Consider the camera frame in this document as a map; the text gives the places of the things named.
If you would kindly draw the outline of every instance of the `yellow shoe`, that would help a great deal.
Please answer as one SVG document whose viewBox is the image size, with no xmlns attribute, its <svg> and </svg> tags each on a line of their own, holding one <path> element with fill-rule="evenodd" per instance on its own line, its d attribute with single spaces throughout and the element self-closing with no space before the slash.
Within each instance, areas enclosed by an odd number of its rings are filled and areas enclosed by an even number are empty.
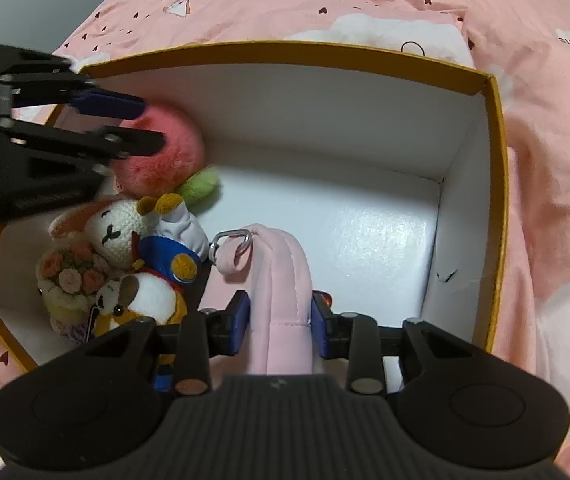
<svg viewBox="0 0 570 480">
<path fill-rule="evenodd" d="M 176 209 L 183 202 L 183 197 L 178 193 L 165 193 L 161 198 L 158 199 L 154 207 L 159 215 L 169 213 L 170 211 Z"/>
<path fill-rule="evenodd" d="M 141 216 L 145 216 L 154 210 L 156 203 L 158 203 L 158 199 L 153 196 L 144 196 L 136 203 L 136 212 Z"/>
<path fill-rule="evenodd" d="M 191 282 L 196 277 L 196 262 L 185 253 L 177 254 L 172 260 L 172 273 L 177 280 Z"/>
</svg>

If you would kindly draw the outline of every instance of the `flower bouquet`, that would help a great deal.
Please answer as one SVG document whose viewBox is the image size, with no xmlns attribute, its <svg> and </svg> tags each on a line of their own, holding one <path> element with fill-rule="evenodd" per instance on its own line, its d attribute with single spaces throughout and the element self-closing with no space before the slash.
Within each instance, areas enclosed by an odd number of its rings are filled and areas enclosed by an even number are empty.
<svg viewBox="0 0 570 480">
<path fill-rule="evenodd" d="M 36 280 L 54 332 L 83 342 L 96 291 L 120 272 L 78 234 L 45 253 L 36 265 Z"/>
</svg>

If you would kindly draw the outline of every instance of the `bunny ear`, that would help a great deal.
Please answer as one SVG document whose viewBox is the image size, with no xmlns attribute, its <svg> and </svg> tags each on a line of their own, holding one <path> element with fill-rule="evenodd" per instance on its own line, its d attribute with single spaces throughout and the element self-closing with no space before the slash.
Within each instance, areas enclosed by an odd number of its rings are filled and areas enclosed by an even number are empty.
<svg viewBox="0 0 570 480">
<path fill-rule="evenodd" d="M 49 232 L 52 238 L 62 238 L 73 232 L 83 232 L 85 225 L 92 216 L 106 205 L 120 199 L 118 195 L 103 196 L 95 202 L 82 205 L 57 216 L 50 224 Z"/>
</svg>

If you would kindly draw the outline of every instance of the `stuffed animal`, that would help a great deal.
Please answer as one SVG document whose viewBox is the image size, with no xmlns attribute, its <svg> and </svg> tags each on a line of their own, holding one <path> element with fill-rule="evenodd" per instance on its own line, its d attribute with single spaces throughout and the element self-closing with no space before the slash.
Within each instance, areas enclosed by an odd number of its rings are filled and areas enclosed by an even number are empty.
<svg viewBox="0 0 570 480">
<path fill-rule="evenodd" d="M 187 315 L 182 292 L 196 278 L 206 258 L 207 235 L 178 194 L 167 193 L 159 199 L 143 197 L 137 210 L 155 225 L 149 235 L 133 236 L 136 273 L 120 282 L 108 282 L 98 291 L 100 313 L 94 323 L 95 336 L 140 316 L 167 324 L 180 322 Z"/>
<path fill-rule="evenodd" d="M 61 214 L 50 225 L 50 235 L 56 239 L 85 233 L 111 267 L 128 270 L 132 268 L 132 233 L 146 236 L 155 223 L 156 219 L 137 212 L 136 200 L 105 196 Z"/>
<path fill-rule="evenodd" d="M 165 135 L 165 147 L 156 155 L 114 161 L 112 169 L 118 191 L 133 198 L 175 192 L 190 206 L 219 185 L 217 171 L 204 168 L 201 134 L 191 120 L 175 108 L 147 105 L 140 117 L 123 121 L 121 127 L 161 132 Z"/>
</svg>

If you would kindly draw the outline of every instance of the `blue gripper pad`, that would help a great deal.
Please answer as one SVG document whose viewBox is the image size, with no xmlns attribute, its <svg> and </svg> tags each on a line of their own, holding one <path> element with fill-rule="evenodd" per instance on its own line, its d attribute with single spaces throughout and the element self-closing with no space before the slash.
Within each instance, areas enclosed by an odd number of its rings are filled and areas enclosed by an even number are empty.
<svg viewBox="0 0 570 480">
<path fill-rule="evenodd" d="M 316 346 L 318 354 L 327 359 L 329 357 L 329 340 L 325 331 L 325 320 L 316 304 L 315 298 L 312 296 L 312 305 L 310 308 L 309 326 L 312 330 L 312 340 Z"/>
<path fill-rule="evenodd" d="M 70 99 L 70 106 L 83 115 L 129 120 L 136 119 L 145 111 L 145 101 L 140 97 L 102 88 L 79 92 Z"/>
<path fill-rule="evenodd" d="M 231 319 L 231 329 L 229 334 L 229 346 L 231 355 L 236 355 L 241 350 L 245 329 L 249 324 L 249 296 L 244 290 L 237 290 L 232 298 L 231 304 L 226 308 L 226 314 Z"/>
</svg>

